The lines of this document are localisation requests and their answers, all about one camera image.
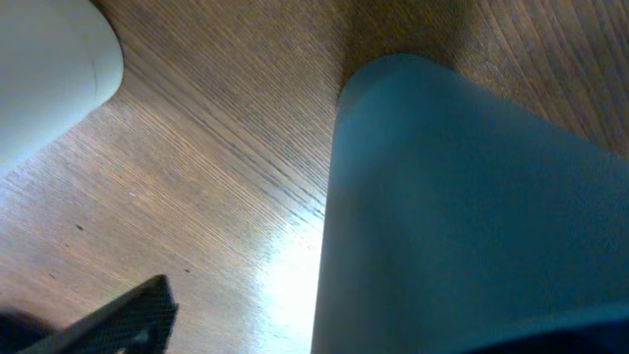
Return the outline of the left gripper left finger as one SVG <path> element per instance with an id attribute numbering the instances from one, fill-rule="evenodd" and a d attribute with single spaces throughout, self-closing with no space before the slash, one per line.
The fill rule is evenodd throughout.
<path id="1" fill-rule="evenodd" d="M 20 354 L 164 354 L 177 311 L 168 277 L 159 274 Z"/>

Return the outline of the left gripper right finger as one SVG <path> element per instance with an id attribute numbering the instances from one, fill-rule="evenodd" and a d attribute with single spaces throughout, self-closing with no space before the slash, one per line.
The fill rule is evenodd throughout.
<path id="1" fill-rule="evenodd" d="M 479 349 L 474 354 L 628 354 L 628 321 L 549 332 Z"/>

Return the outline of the cream cup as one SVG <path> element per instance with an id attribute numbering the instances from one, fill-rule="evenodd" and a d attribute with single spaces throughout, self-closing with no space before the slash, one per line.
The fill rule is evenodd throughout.
<path id="1" fill-rule="evenodd" d="M 89 0 L 1 0 L 1 171 L 81 122 L 120 87 L 124 59 Z"/>

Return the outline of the blue cup back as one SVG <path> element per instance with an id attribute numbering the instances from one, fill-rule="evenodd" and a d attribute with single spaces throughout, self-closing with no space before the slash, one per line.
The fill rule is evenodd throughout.
<path id="1" fill-rule="evenodd" d="M 312 350 L 474 353 L 628 321 L 628 164 L 416 55 L 343 88 Z"/>

